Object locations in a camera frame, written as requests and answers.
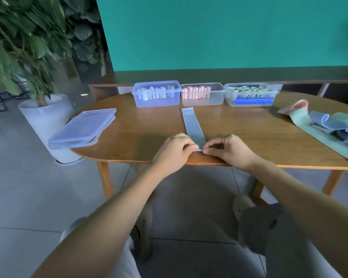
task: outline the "stacked plastic lids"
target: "stacked plastic lids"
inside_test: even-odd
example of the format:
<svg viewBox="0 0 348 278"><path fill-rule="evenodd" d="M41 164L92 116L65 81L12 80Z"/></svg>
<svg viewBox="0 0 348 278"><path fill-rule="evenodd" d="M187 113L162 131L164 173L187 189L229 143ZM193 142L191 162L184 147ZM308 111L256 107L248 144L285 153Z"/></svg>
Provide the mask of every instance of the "stacked plastic lids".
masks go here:
<svg viewBox="0 0 348 278"><path fill-rule="evenodd" d="M102 131L115 120L116 108L81 112L49 139L50 149L65 149L94 145Z"/></svg>

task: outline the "wooden shelf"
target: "wooden shelf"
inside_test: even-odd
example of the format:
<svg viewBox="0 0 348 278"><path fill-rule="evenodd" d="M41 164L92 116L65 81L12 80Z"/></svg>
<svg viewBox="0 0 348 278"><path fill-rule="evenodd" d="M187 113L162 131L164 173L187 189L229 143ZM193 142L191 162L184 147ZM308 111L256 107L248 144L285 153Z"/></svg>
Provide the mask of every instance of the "wooden shelf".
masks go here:
<svg viewBox="0 0 348 278"><path fill-rule="evenodd" d="M271 84L348 83L348 66L269 67L112 71L90 87L125 87L137 82L178 80L187 83L267 82Z"/></svg>

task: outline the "oval table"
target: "oval table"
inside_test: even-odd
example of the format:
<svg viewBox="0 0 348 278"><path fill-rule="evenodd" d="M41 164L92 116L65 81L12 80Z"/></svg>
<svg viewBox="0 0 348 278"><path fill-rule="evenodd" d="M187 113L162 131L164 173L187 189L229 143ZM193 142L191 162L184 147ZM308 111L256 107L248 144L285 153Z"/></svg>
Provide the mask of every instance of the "oval table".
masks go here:
<svg viewBox="0 0 348 278"><path fill-rule="evenodd" d="M230 107L222 105L193 107L209 140L218 133L238 135L255 153L280 168L332 170L323 193L331 195L342 173L348 170L348 159L342 157L295 126L290 117L277 113L300 99L309 102L309 111L328 114L348 113L348 105L327 98L281 91L270 107ZM89 105L83 111L116 108L116 119L102 132L97 144L74 148L76 154L97 161L103 192L108 199L113 186L108 162L150 163L164 141L177 133L186 133L180 103L177 106L137 108L133 96L122 94ZM188 165L228 166L223 160L194 152ZM263 184L258 182L253 199L260 198Z"/></svg>

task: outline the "teal wall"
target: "teal wall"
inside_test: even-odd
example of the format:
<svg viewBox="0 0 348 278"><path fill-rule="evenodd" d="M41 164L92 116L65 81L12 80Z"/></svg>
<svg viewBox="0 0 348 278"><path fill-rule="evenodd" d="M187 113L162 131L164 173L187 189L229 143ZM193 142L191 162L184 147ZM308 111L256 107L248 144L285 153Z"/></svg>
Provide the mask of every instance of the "teal wall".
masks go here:
<svg viewBox="0 0 348 278"><path fill-rule="evenodd" d="M348 0L97 0L113 68L348 65Z"/></svg>

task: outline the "left hand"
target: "left hand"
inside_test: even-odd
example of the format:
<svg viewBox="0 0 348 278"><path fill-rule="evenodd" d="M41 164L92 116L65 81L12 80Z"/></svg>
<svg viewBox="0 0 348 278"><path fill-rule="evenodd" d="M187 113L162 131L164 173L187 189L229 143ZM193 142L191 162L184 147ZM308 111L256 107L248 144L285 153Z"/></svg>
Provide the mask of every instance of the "left hand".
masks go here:
<svg viewBox="0 0 348 278"><path fill-rule="evenodd" d="M188 135L179 133L165 141L153 158L152 166L167 177L183 167L190 154L197 149L199 146Z"/></svg>

